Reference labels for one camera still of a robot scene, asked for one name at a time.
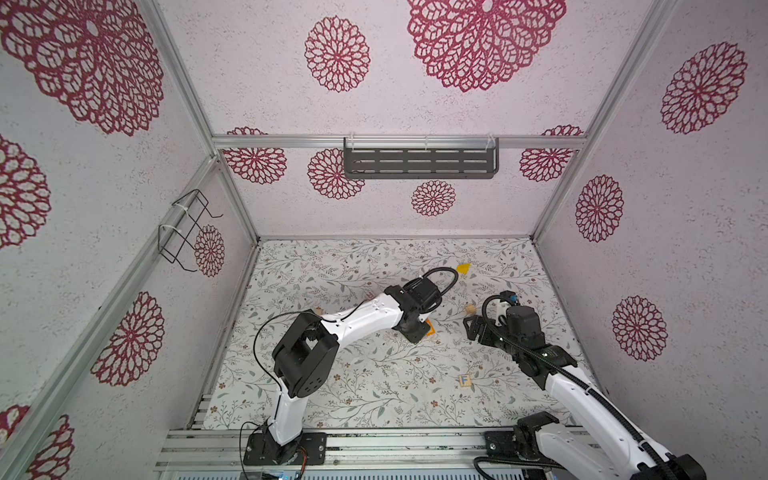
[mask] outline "speckled wall panel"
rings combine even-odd
[[[611,398],[708,478],[766,465],[767,22],[684,4],[541,242]]]
[[[225,158],[259,234],[278,238],[526,235],[557,183],[551,175],[537,177],[537,168],[530,170],[531,178],[524,176],[520,150],[502,150],[501,169],[491,180],[364,181],[339,176],[339,150],[259,150],[225,152]],[[533,157],[567,161],[568,152],[528,151],[524,163]],[[272,163],[264,167],[267,161]],[[248,162],[261,167],[254,173],[243,167]],[[529,172],[527,164],[523,168]]]
[[[0,2],[0,412],[35,399],[204,159],[132,4],[129,60],[108,19],[23,3]]]
[[[182,249],[183,265],[198,271],[160,259],[81,380],[64,409],[74,451],[55,445],[64,480],[147,478],[167,431],[195,410],[250,250],[219,176],[201,190],[223,216],[203,214],[205,233],[190,236],[197,252]]]
[[[650,1],[463,3],[160,1],[221,134],[583,127]]]

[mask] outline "floral tabletop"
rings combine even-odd
[[[261,247],[204,428],[238,429],[271,413],[276,387],[252,353],[266,319],[291,310],[348,309],[434,266],[466,263],[468,272],[429,317],[433,334],[413,345],[386,329],[338,352],[328,380],[309,400],[305,426],[511,425],[542,409],[573,422],[506,353],[468,341],[462,325],[468,304],[479,308],[489,295],[515,291],[536,309],[547,341],[590,372],[529,240],[272,240]],[[441,286],[449,274],[430,278]],[[272,349],[292,321],[275,319],[257,341],[259,360],[270,371]]]

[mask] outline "robotic arm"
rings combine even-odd
[[[442,291],[428,278],[439,271],[454,276]],[[307,400],[327,380],[339,348],[387,328],[418,343],[430,329],[426,317],[457,279],[454,269],[440,267],[404,286],[390,286],[354,309],[322,316],[307,310],[298,315],[272,354],[280,392],[264,434],[262,458],[283,464],[294,456]],[[492,300],[501,300],[505,309],[497,321],[487,315]],[[514,437],[505,442],[504,456],[478,458],[475,464],[478,460],[546,464],[584,480],[706,480],[695,460],[672,455],[642,432],[599,393],[573,357],[560,346],[546,343],[538,315],[531,307],[521,306],[513,292],[490,296],[482,315],[465,318],[464,325],[470,340],[510,354],[523,373],[571,411],[605,452],[572,438],[552,414],[539,412],[518,420]]]

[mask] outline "red flower print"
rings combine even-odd
[[[371,58],[366,38],[346,18],[325,17],[304,42],[306,66],[331,91],[349,91],[368,73]]]
[[[163,70],[131,0],[0,0],[0,33],[75,119],[131,136],[160,114]]]
[[[619,226],[624,200],[619,184],[608,175],[598,175],[581,189],[576,202],[576,225],[591,242],[605,240]]]
[[[29,464],[27,480],[64,478],[64,475],[69,472],[69,459],[74,452],[72,434],[74,429],[69,425],[69,415],[62,415],[56,424],[56,430],[48,435],[43,449]]]
[[[11,434],[16,430],[16,425],[27,415],[28,406],[14,405],[10,409],[0,413],[0,449],[8,441]]]
[[[653,360],[667,346],[667,323],[646,298],[628,296],[614,311],[614,335],[619,346],[637,360]]]
[[[444,214],[453,206],[456,192],[450,184],[442,180],[430,180],[419,185],[411,195],[411,205],[425,217]]]
[[[131,311],[125,314],[91,373],[99,383],[126,386],[149,370],[163,346],[165,319],[157,300],[141,292]]]
[[[213,225],[200,229],[194,241],[194,259],[205,276],[216,276],[224,265],[224,240]]]
[[[744,83],[744,52],[724,41],[683,63],[661,100],[661,120],[674,133],[701,130],[724,114]]]
[[[306,174],[315,190],[337,200],[354,197],[366,184],[365,180],[350,180],[344,175],[344,153],[338,148],[317,152]]]
[[[51,211],[38,163],[0,135],[0,249],[34,237]]]
[[[565,0],[408,0],[414,55],[444,87],[488,90],[531,64]]]
[[[257,128],[238,127],[229,135],[266,135]],[[221,151],[232,171],[255,184],[277,182],[286,173],[282,148],[228,148]]]
[[[543,135],[581,135],[584,132],[573,125],[558,125],[545,130]],[[528,148],[520,158],[520,171],[523,176],[545,182],[560,177],[574,151],[567,148]]]

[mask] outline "yellow object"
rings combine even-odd
[[[429,331],[427,332],[427,336],[435,335],[435,327],[432,326],[432,322],[427,319],[427,323],[429,324]]]

